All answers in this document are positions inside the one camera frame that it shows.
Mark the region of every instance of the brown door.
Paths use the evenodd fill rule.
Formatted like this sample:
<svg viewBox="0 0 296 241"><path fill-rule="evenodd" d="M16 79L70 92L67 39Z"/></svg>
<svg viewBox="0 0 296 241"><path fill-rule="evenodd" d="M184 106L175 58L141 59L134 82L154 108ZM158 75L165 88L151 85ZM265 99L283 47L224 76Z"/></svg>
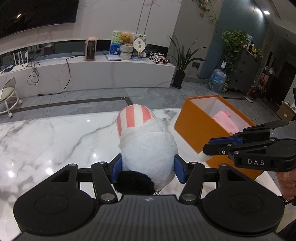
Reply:
<svg viewBox="0 0 296 241"><path fill-rule="evenodd" d="M287 93L295 78L295 75L296 75L296 68L293 65L289 64L288 62L285 62L281 70L281 73L279 74L278 81L275 84L273 89L272 99L278 105L281 105L281 102L284 101L284 99L286 98Z"/></svg>

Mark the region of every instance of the chair seat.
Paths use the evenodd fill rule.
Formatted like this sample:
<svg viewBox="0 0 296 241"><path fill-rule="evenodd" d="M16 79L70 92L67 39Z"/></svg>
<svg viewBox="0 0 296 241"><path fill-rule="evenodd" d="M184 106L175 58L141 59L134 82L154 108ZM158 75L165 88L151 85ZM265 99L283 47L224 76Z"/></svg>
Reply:
<svg viewBox="0 0 296 241"><path fill-rule="evenodd" d="M14 91L14 87L5 87L0 90L0 102L5 100L8 96L10 96Z"/></svg>

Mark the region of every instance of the orange box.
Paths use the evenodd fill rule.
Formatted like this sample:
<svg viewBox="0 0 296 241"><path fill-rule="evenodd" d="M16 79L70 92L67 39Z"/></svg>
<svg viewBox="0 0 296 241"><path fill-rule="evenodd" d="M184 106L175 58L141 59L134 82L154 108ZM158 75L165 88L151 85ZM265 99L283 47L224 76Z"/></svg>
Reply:
<svg viewBox="0 0 296 241"><path fill-rule="evenodd" d="M228 111L230 119L239 131L254 126L252 121L221 96L212 95L187 98L175 124L175 130L199 153L211 138L231 136L213 119L219 111ZM220 163L234 166L228 156L214 156L207 161L212 168L218 168ZM252 179L256 179L262 173L253 169L237 170Z"/></svg>

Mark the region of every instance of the pink heater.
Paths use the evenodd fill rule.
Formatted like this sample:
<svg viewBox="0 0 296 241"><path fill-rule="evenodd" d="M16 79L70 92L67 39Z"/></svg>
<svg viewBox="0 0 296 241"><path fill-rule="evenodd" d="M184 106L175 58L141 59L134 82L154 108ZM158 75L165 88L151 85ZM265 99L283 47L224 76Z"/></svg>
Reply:
<svg viewBox="0 0 296 241"><path fill-rule="evenodd" d="M96 42L97 38L90 36L85 41L85 61L96 60Z"/></svg>

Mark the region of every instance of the dark gray cabinet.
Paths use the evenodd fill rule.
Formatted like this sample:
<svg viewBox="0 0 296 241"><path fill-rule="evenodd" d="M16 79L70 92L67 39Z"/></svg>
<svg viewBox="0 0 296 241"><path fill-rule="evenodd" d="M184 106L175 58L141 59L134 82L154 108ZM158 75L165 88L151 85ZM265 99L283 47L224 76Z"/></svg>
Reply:
<svg viewBox="0 0 296 241"><path fill-rule="evenodd" d="M237 73L230 74L231 83L229 89L248 91L257 76L260 62L248 51L243 50L236 64Z"/></svg>

